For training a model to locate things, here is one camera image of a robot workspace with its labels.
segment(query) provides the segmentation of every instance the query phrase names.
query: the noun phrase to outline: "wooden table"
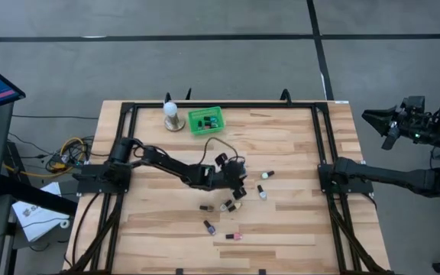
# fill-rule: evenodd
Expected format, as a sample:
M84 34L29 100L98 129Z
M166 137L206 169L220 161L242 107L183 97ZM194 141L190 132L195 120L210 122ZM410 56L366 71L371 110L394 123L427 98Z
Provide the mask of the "wooden table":
M93 153L110 151L120 106L119 101L103 102ZM362 160L349 104L329 102L328 106L339 155ZM180 115L186 117L188 111L180 108ZM175 176L153 167L135 169L121 213L113 273L174 273L176 268L183 268L187 274L258 273L259 269L266 269L270 274L338 273L327 200L320 191L316 172L319 154L310 110L224 108L222 111L225 130L196 137L189 132L188 125L180 132L169 132L163 125L162 109L141 108L134 136L145 144L163 148L171 157L185 163L197 163L201 159L209 137L215 136L233 145L245 156L249 174L245 180L247 195L241 200L243 206L235 212L200 211L202 204L218 209L231 198L231 192L190 189ZM319 120L330 159L322 114ZM205 163L214 163L214 158L223 152L233 156L225 145L210 142ZM104 157L92 158L94 164L104 160ZM262 180L261 173L268 170L276 174ZM260 200L258 184L267 192L267 201ZM78 258L95 237L102 197L93 203L83 222L77 244ZM87 195L79 200L68 259L77 221L91 198L92 195ZM354 194L349 196L349 205L358 239L374 260L388 269L373 204ZM215 236L206 231L204 220L215 226ZM243 240L225 239L225 234L237 231L244 235ZM344 237L343 242L350 268L350 253ZM100 268L105 265L107 246L105 239Z

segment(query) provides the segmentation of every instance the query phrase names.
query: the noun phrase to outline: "gray floor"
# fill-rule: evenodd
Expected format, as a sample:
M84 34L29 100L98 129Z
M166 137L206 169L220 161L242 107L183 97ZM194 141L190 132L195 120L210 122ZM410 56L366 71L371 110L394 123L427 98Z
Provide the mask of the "gray floor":
M440 33L437 0L315 0L323 34ZM303 0L0 0L0 36L311 33ZM411 170L429 165L429 147L400 139L383 151L361 119L408 95L440 106L440 40L325 41L334 96L349 100L368 164ZM0 43L0 73L26 93L15 113L97 116L105 99L323 99L311 40L203 42ZM14 118L11 132L53 150L94 134L95 121ZM21 145L21 154L35 154ZM37 161L27 160L33 166ZM30 171L41 172L36 167ZM433 274L440 260L440 199L378 185L378 215L397 273ZM66 244L24 249L16 274L57 272Z

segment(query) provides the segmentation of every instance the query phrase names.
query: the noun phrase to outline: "yellow cable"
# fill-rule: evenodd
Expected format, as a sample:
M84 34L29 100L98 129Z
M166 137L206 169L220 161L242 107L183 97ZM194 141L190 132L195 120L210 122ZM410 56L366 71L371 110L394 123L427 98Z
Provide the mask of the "yellow cable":
M62 156L62 154L63 154L63 152L64 152L64 148L66 147L66 145L68 145L68 143L71 142L71 141L79 141L79 142L81 143L81 145L82 145L82 152L81 152L81 154L79 155L79 159L78 159L78 160L81 160L81 159L83 158L83 154L84 154L84 141L83 141L82 139L78 138L78 137L72 137L72 138L68 139L68 140L64 143L64 145L60 148L60 156ZM11 172L14 172L14 171L15 171L15 169L14 169L13 167L9 167L8 165L6 165L6 164L4 164L4 163L3 163L3 166L4 166L6 169L10 170ZM24 175L27 175L27 176L35 176L35 177L40 177L40 178L54 178L54 177L57 177L57 176L62 176L63 174L65 174L65 173L71 171L73 168L74 168L74 167L69 167L67 170L65 170L65 171L63 171L63 172L56 173L56 174L50 174L50 175L37 174L37 173L29 173L29 172L20 172L20 173L22 173L22 174L24 174Z

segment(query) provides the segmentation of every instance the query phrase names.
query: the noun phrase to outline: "green plastic container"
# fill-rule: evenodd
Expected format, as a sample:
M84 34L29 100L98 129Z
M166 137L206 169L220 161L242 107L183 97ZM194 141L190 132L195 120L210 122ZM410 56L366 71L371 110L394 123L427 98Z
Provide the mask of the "green plastic container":
M202 126L205 127L205 120L204 117L215 117L217 122L216 124L218 127L210 128L210 129L204 129L198 127L198 121L202 122ZM211 107L211 108L204 108L201 110L195 110L188 113L188 119L189 119L189 129L191 130L192 134L199 135L199 134L210 134L210 133L216 133L220 132L225 128L225 123L223 121L222 116L222 109L220 107Z

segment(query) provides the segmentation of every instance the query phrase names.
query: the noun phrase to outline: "white paper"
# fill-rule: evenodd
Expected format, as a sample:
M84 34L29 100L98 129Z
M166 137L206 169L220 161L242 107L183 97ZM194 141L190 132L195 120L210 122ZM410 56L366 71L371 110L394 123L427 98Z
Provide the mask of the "white paper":
M60 196L59 183L50 183L49 185L42 187L41 190ZM21 223L21 227L23 227L23 231L27 236L28 241L36 241L56 225L60 224L61 221L69 218L69 215L43 209L40 206L26 202L15 202L13 204L13 209ZM29 225L34 222L44 223Z

